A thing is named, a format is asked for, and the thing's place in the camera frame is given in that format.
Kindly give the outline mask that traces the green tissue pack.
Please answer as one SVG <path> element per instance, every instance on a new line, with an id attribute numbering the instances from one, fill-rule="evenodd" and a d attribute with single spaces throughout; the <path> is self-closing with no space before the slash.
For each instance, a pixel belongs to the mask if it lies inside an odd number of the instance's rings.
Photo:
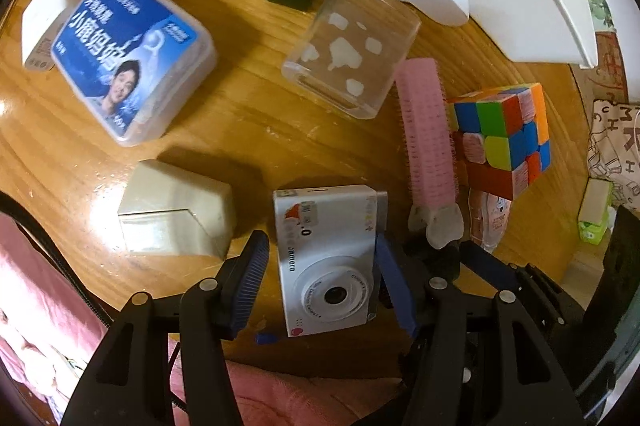
<path id="1" fill-rule="evenodd" d="M 577 224 L 583 242 L 599 245 L 608 229 L 608 209 L 612 206 L 613 184 L 608 180 L 588 180 Z"/>

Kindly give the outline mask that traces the blue labelled floss box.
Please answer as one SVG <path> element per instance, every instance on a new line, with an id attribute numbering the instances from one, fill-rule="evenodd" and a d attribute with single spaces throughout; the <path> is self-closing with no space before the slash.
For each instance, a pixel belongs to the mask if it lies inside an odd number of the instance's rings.
<path id="1" fill-rule="evenodd" d="M 81 0 L 51 55 L 121 146 L 161 137 L 217 60 L 208 30 L 171 0 Z"/>

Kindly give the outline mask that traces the pink hair roller brush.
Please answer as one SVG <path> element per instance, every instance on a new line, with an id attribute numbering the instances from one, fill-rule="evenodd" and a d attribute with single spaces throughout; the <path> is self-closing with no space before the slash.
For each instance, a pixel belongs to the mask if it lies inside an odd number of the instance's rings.
<path id="1" fill-rule="evenodd" d="M 395 72 L 395 83 L 409 160 L 409 230 L 424 231 L 427 243 L 442 249 L 462 238 L 464 220 L 436 62 L 426 57 L 405 60 Z"/>

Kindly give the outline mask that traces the white square charger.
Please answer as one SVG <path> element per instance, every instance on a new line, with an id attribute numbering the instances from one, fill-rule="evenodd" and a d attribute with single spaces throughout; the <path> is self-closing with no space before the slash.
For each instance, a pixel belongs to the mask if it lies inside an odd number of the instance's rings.
<path id="1" fill-rule="evenodd" d="M 30 1 L 22 16 L 21 56 L 24 68 L 47 71 L 53 67 L 53 41 L 80 1 Z"/>

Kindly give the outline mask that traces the clear plastic box white spots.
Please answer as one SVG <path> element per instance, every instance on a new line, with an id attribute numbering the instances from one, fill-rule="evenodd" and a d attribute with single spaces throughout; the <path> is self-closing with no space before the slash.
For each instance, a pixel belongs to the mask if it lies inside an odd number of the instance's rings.
<path id="1" fill-rule="evenodd" d="M 325 0 L 283 62 L 283 77 L 349 116 L 373 119 L 420 26 L 398 0 Z"/>

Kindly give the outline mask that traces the white instant camera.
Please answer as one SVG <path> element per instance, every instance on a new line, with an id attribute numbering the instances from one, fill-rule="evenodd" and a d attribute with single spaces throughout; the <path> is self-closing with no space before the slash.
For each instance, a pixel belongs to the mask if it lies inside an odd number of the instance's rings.
<path id="1" fill-rule="evenodd" d="M 378 233 L 386 229 L 387 193 L 367 185 L 273 193 L 286 334 L 356 328 L 375 316 L 380 273 Z"/>

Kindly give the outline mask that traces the beige angular case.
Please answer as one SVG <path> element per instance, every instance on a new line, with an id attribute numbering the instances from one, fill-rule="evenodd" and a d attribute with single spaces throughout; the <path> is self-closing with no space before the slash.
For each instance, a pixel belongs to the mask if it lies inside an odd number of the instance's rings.
<path id="1" fill-rule="evenodd" d="M 160 160 L 140 161 L 120 201 L 126 253 L 227 257 L 236 226 L 229 184 Z"/>

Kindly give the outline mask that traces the multicolour puzzle cube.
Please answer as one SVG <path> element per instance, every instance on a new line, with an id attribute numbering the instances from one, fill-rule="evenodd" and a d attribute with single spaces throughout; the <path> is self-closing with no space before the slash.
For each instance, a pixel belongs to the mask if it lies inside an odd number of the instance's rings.
<path id="1" fill-rule="evenodd" d="M 447 103 L 461 184 L 514 201 L 551 163 L 544 88 L 495 86 Z"/>

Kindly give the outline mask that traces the letter print fabric bag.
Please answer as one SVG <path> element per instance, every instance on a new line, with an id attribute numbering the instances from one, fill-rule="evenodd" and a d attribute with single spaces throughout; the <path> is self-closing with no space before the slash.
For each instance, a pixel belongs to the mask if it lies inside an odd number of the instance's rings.
<path id="1" fill-rule="evenodd" d="M 613 203 L 639 213 L 639 106 L 595 100 L 587 151 L 591 178 L 613 184 Z"/>

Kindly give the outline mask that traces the pink correction tape dispenser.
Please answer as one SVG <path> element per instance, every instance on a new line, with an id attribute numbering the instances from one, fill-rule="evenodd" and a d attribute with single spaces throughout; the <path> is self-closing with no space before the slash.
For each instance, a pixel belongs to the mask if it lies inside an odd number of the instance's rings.
<path id="1" fill-rule="evenodd" d="M 478 190 L 469 191 L 472 241 L 493 253 L 506 233 L 512 201 Z"/>

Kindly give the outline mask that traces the brown cardboard piece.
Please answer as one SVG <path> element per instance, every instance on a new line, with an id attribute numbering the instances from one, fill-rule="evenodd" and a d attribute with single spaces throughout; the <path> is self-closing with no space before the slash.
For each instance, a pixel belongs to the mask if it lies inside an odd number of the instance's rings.
<path id="1" fill-rule="evenodd" d="M 626 103 L 627 79 L 617 34 L 614 31 L 599 31 L 596 34 L 596 40 L 597 66 L 593 68 L 570 66 L 582 103 L 587 108 L 591 108 L 595 100 Z"/>

